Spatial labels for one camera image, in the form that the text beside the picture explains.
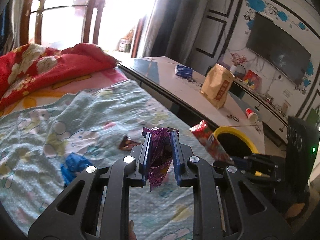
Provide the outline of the person's right hand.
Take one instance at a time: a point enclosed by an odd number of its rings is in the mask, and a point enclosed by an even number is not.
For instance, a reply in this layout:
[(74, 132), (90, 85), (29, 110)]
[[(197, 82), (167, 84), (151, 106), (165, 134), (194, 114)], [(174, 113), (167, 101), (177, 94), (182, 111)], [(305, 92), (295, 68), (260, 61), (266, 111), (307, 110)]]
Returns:
[(288, 210), (285, 212), (285, 219), (297, 217), (305, 207), (305, 203), (296, 203), (293, 204)]

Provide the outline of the person's left hand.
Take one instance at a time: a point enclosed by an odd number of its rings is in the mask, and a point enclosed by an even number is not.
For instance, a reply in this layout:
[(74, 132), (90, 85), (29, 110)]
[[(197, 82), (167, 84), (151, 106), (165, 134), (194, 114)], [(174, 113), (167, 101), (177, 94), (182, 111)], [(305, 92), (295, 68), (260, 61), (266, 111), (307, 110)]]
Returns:
[(134, 228), (134, 222), (133, 222), (133, 220), (130, 220), (129, 221), (129, 240), (136, 240), (137, 239), (136, 234), (133, 231), (133, 228)]

